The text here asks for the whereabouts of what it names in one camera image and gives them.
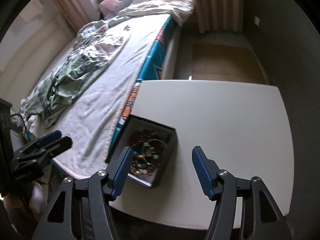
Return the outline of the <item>black jewelry box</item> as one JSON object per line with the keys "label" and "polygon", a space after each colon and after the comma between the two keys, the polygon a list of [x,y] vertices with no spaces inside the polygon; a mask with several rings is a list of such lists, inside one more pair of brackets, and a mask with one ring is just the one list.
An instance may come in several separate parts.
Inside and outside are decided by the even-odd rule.
{"label": "black jewelry box", "polygon": [[106,163],[118,159],[126,146],[133,150],[128,177],[148,189],[157,187],[176,150],[176,129],[130,114],[110,147]]}

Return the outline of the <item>green crumpled clothing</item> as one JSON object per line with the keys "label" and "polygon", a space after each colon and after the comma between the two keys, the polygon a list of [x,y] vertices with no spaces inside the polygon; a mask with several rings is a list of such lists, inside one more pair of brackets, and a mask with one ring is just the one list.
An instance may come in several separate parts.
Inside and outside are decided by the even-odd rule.
{"label": "green crumpled clothing", "polygon": [[52,70],[29,96],[25,104],[26,118],[33,115],[53,126],[66,108],[72,105],[101,75],[113,56],[93,52],[71,54],[64,64]]}

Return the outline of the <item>bed with white blanket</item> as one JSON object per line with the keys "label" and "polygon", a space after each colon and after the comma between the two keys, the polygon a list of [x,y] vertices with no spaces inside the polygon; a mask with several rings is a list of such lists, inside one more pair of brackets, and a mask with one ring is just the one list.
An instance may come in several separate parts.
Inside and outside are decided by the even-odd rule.
{"label": "bed with white blanket", "polygon": [[60,130],[72,138],[54,158],[58,167],[76,179],[106,167],[141,83],[172,78],[177,32],[193,10],[193,0],[123,0],[113,16],[79,30],[20,104],[32,135]]}

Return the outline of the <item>white square table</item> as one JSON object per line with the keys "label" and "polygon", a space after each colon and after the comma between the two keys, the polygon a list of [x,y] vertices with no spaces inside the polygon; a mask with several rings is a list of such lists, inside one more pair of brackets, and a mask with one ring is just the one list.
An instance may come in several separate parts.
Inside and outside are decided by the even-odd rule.
{"label": "white square table", "polygon": [[203,194],[191,161],[200,146],[232,175],[260,177],[282,214],[290,210],[294,153],[287,112],[277,87],[253,83],[143,81],[132,114],[176,129],[178,146],[160,184],[128,179],[111,206],[150,222],[206,230],[214,202]]}

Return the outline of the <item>cream upholstered headboard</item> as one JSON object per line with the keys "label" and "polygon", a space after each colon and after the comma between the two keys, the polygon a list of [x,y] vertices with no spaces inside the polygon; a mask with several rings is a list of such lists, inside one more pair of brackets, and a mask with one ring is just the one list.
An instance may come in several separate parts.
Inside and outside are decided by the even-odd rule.
{"label": "cream upholstered headboard", "polygon": [[1,98],[18,110],[41,76],[75,37],[61,14],[56,14],[15,53],[1,74]]}

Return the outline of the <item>flattened cardboard on floor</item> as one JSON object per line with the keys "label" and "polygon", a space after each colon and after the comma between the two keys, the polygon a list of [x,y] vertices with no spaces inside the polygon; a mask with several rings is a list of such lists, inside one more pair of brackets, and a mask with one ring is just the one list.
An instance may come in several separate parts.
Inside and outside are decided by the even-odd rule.
{"label": "flattened cardboard on floor", "polygon": [[193,44],[191,79],[268,84],[251,49],[210,43]]}

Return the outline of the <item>teal cartoon bed sheet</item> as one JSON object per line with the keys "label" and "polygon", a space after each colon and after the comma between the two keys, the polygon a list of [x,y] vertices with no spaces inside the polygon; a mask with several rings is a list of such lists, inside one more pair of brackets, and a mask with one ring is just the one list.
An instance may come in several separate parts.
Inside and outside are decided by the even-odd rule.
{"label": "teal cartoon bed sheet", "polygon": [[135,104],[136,97],[138,95],[141,83],[149,80],[160,80],[164,74],[164,63],[169,56],[169,44],[173,39],[174,31],[177,29],[177,23],[172,16],[165,17],[161,29],[159,30],[157,37],[153,41],[153,44],[143,61],[140,72],[136,78],[136,81],[131,89],[127,101],[124,105],[124,109],[119,117],[116,129],[114,131],[110,146],[114,145],[116,138],[118,137],[122,127],[125,124],[129,114],[131,114],[133,106]]}

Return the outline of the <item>pink plush toy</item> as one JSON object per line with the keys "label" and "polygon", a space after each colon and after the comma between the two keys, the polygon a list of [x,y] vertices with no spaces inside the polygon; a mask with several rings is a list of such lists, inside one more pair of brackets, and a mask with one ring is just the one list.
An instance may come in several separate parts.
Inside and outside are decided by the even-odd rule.
{"label": "pink plush toy", "polygon": [[104,18],[107,18],[115,12],[120,4],[120,0],[103,0],[99,4],[99,11],[102,13]]}

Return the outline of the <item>pink curtain left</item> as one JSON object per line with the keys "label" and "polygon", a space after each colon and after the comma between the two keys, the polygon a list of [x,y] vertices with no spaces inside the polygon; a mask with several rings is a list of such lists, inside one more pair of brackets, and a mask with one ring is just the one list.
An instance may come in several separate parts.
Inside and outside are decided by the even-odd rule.
{"label": "pink curtain left", "polygon": [[57,6],[68,25],[77,33],[84,25],[89,23],[79,0],[52,0]]}

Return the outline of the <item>pink curtain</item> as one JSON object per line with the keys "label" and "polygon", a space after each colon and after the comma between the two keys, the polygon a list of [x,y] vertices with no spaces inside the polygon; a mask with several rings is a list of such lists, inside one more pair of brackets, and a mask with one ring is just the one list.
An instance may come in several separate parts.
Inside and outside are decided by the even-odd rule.
{"label": "pink curtain", "polygon": [[89,23],[79,0],[52,0],[57,6],[68,25],[77,33],[84,25]]}
{"label": "pink curtain", "polygon": [[193,0],[199,31],[242,32],[244,0]]}

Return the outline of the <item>pink curtain right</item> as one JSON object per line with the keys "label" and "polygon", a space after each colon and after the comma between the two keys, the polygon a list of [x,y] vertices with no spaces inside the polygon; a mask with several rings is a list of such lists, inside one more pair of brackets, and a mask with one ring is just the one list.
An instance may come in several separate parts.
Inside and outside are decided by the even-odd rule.
{"label": "pink curtain right", "polygon": [[244,0],[193,0],[199,31],[242,32]]}

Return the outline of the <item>white duvet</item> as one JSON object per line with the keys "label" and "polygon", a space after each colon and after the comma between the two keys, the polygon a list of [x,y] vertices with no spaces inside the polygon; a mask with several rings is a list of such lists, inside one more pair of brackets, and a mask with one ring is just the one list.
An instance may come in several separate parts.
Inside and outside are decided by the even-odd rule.
{"label": "white duvet", "polygon": [[193,0],[133,0],[128,6],[120,9],[117,15],[138,17],[169,14],[178,25],[182,26],[192,15],[193,10]]}

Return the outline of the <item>white wall switch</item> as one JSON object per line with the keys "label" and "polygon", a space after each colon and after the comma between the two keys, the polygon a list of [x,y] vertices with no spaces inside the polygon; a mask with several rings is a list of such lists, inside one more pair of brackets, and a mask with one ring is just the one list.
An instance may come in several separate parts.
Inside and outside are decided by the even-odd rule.
{"label": "white wall switch", "polygon": [[259,24],[260,24],[260,19],[257,16],[254,17],[254,23],[257,26],[259,26]]}

